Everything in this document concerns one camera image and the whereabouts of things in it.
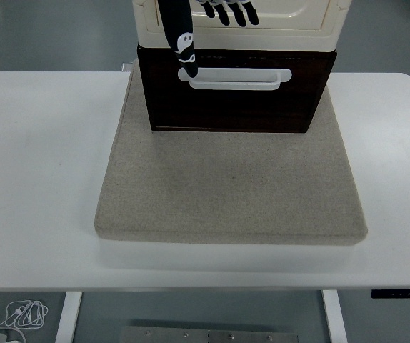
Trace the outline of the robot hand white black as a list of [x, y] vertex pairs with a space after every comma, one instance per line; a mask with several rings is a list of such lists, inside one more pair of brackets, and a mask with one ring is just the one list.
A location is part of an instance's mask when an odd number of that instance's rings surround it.
[[[239, 26], [259, 24], [259, 17], [251, 1], [200, 1], [205, 14], [219, 17], [224, 26], [230, 24], [227, 9], [231, 9]], [[194, 51], [194, 29], [189, 1], [159, 1], [158, 8], [166, 40], [175, 57], [191, 78], [197, 76], [199, 67]]]

